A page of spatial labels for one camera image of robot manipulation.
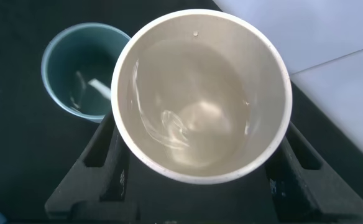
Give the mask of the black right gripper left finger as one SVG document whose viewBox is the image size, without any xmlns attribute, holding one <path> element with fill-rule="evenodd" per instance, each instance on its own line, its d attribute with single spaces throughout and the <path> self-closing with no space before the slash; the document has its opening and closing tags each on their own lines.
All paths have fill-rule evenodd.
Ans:
<svg viewBox="0 0 363 224">
<path fill-rule="evenodd" d="M 138 205 L 125 200 L 129 162 L 129 149 L 109 113 L 46 201 L 47 216 L 70 222 L 137 221 Z"/>
</svg>

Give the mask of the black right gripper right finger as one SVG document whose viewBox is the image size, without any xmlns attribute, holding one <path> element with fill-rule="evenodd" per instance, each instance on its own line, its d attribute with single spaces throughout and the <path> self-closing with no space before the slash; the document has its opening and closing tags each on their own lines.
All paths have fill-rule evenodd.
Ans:
<svg viewBox="0 0 363 224">
<path fill-rule="evenodd" d="M 363 199 L 294 124 L 265 163 L 281 222 L 363 222 Z"/>
</svg>

